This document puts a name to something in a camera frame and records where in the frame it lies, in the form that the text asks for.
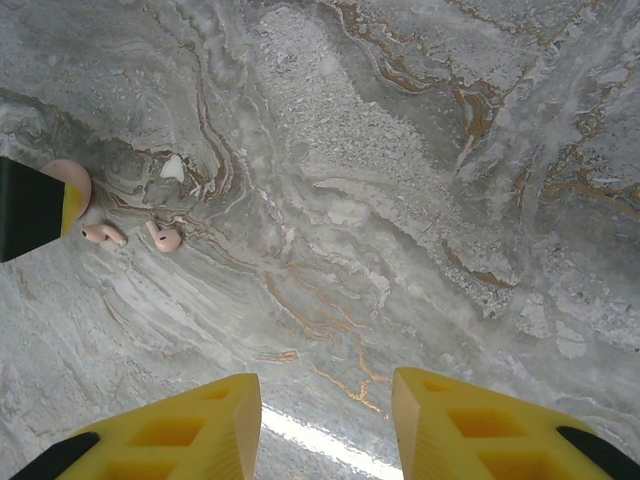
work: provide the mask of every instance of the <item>black panel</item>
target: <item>black panel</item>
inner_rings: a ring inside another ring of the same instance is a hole
[[[0,263],[60,238],[65,184],[0,156]]]

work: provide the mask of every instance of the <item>pink earbud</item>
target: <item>pink earbud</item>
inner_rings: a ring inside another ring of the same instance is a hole
[[[89,225],[82,229],[82,236],[93,243],[102,243],[110,238],[121,247],[127,243],[127,239],[115,228],[109,225]]]
[[[149,229],[149,233],[151,233],[151,236],[153,237],[153,241],[155,242],[156,247],[162,253],[173,252],[182,243],[180,234],[173,228],[158,230],[158,226],[153,220],[149,220],[147,222],[147,228]]]

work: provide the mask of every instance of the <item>yellow foam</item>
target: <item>yellow foam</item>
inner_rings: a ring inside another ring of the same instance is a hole
[[[70,183],[65,183],[64,201],[62,204],[62,225],[60,226],[61,237],[71,231],[74,222],[80,216],[80,212],[82,212],[83,204],[84,198],[82,192]]]
[[[568,415],[417,368],[393,376],[406,480],[609,480],[556,428]]]
[[[260,423],[257,375],[234,375],[76,432],[100,441],[58,478],[251,479]]]

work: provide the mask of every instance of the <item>marble floor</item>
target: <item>marble floor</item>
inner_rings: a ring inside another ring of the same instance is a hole
[[[0,478],[248,371],[257,478],[398,479],[398,366],[640,460],[639,19],[638,0],[0,0],[0,154],[75,159],[95,188],[71,235],[0,266]],[[150,217],[184,245],[157,252]],[[85,242],[96,221],[128,244]]]

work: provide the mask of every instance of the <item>earbud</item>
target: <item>earbud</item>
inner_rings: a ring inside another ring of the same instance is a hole
[[[127,239],[115,228],[109,225],[89,225],[82,229],[82,236],[93,243],[102,243],[108,238],[121,247],[127,243]]]
[[[147,228],[149,229],[149,233],[153,237],[153,241],[155,242],[156,247],[162,253],[173,252],[182,243],[180,234],[173,228],[159,230],[158,226],[153,220],[149,220],[147,222]]]

